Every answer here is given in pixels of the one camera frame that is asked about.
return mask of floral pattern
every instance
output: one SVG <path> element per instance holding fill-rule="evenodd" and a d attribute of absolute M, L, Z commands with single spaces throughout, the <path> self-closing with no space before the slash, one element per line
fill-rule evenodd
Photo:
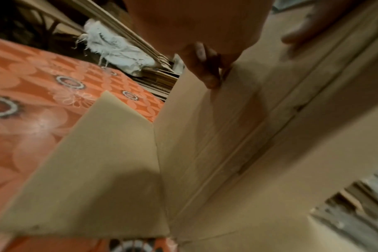
<path fill-rule="evenodd" d="M 163 105 L 120 71 L 0 40 L 0 211 L 105 90 L 151 122 Z M 106 252 L 108 243 L 0 236 L 0 251 Z"/>

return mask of orange floral tablecloth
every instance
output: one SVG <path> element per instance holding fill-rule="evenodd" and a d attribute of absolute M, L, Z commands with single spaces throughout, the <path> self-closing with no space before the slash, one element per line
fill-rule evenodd
<path fill-rule="evenodd" d="M 120 71 L 0 40 L 0 211 L 105 90 L 149 121 L 163 106 Z M 168 252 L 167 241 L 120 246 Z M 0 251 L 105 252 L 109 241 L 0 236 Z"/>

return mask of orange tablecloth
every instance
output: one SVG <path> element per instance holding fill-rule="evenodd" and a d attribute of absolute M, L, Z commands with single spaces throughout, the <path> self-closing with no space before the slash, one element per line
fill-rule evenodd
<path fill-rule="evenodd" d="M 105 90 L 149 121 L 163 106 L 120 71 L 0 40 L 0 211 Z M 103 252 L 108 241 L 0 236 L 0 251 Z"/>

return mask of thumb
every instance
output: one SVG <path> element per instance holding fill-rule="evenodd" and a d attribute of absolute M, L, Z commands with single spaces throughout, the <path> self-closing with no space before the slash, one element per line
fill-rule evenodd
<path fill-rule="evenodd" d="M 362 0 L 319 0 L 305 21 L 282 37 L 285 44 L 302 43 L 318 35 Z"/>

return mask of cardboard box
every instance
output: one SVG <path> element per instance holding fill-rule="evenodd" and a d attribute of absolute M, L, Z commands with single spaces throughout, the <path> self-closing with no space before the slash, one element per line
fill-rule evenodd
<path fill-rule="evenodd" d="M 308 11 L 270 16 L 220 89 L 184 73 L 153 124 L 104 93 L 0 231 L 171 235 L 186 252 L 359 251 L 307 216 L 378 167 L 378 0 L 300 48 L 281 44 Z"/>

